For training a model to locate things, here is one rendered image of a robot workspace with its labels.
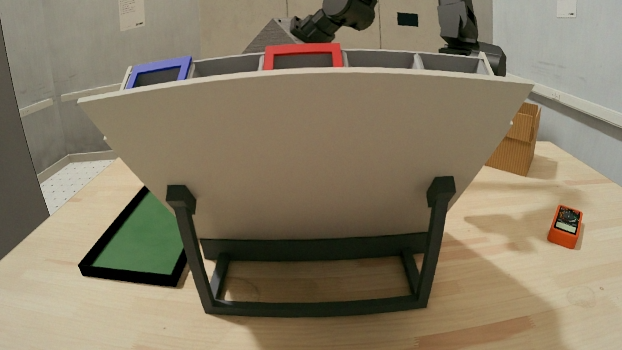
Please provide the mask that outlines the green tray with black rim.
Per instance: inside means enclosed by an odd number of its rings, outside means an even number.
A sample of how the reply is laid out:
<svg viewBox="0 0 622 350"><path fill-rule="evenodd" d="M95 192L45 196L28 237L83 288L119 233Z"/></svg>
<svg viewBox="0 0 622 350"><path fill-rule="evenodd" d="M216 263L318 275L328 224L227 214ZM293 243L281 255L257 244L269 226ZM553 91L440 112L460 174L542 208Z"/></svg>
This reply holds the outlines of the green tray with black rim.
<svg viewBox="0 0 622 350"><path fill-rule="evenodd" d="M78 267L82 276L176 287L186 263L176 217L144 185Z"/></svg>

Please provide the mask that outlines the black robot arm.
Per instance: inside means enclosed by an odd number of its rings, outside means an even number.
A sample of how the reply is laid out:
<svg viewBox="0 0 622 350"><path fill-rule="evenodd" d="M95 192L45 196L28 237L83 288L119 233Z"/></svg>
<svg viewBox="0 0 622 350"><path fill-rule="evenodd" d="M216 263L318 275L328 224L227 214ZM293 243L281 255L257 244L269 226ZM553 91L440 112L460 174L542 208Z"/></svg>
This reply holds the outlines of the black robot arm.
<svg viewBox="0 0 622 350"><path fill-rule="evenodd" d="M323 0L322 8L314 15L309 14L304 20L294 16L290 22L290 33L306 44L332 43L336 38L335 32L342 26L358 31L367 29L375 19L377 2ZM507 58L501 47L477 41L478 27L472 0L438 0L438 3L440 37L448 43L438 49L438 53L478 57L480 52L484 52L494 75L506 77Z"/></svg>

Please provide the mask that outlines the white curved cover panel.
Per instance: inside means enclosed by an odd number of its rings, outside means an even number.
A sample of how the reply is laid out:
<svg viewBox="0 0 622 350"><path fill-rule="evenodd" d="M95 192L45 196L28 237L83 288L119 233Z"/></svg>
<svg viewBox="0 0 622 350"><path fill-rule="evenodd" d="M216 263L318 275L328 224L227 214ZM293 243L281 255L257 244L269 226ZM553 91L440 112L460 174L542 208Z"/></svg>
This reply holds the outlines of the white curved cover panel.
<svg viewBox="0 0 622 350"><path fill-rule="evenodd" d="M206 260L424 253L432 181L454 176L448 212L535 82L492 76L484 52L341 57L343 67L332 54L274 56L266 71L265 52L202 59L186 80L176 68L126 89L129 66L119 91L77 104L174 216L167 186L186 185Z"/></svg>

